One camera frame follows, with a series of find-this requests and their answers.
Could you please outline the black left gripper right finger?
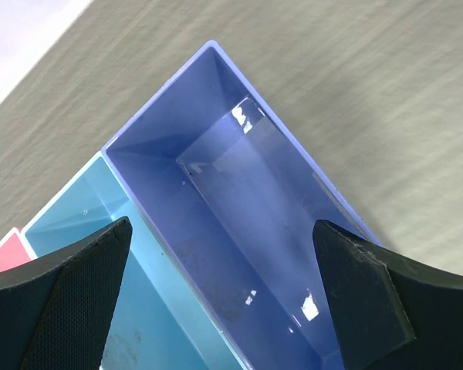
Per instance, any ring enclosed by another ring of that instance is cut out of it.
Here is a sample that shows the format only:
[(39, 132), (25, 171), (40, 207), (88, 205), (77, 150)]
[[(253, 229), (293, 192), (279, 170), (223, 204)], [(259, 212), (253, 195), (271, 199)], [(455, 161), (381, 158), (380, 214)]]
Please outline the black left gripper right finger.
[(463, 276), (328, 220), (313, 244), (347, 369), (463, 369)]

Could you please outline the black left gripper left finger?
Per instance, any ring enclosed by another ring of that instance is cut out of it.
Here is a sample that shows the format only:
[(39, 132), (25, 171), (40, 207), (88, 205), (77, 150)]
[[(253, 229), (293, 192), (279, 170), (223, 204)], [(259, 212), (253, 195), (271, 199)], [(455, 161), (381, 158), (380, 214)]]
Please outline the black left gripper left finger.
[(0, 369), (98, 369), (133, 228), (128, 217), (0, 273)]

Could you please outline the pink plastic drawer box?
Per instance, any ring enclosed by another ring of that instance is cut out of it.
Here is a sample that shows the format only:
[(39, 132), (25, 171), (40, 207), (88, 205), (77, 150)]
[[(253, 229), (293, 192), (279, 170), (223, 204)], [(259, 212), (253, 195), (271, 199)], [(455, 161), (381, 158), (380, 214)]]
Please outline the pink plastic drawer box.
[(0, 272), (18, 267), (36, 258), (36, 253), (20, 228), (13, 227), (0, 240)]

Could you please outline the light blue drawer box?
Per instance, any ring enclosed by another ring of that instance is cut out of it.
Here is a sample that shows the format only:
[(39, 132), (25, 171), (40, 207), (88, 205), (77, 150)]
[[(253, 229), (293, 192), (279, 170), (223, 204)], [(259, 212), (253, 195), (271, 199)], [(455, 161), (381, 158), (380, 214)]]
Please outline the light blue drawer box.
[(242, 369), (126, 195), (101, 153), (95, 154), (26, 224), (42, 257), (126, 216), (130, 254), (103, 353), (103, 369)]

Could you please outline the purple plastic drawer box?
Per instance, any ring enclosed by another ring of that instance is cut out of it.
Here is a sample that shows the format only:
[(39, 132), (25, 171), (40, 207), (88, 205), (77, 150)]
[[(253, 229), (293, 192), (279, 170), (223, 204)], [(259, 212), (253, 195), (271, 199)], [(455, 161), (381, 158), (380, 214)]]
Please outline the purple plastic drawer box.
[(375, 235), (216, 41), (103, 154), (245, 367), (343, 367), (313, 227)]

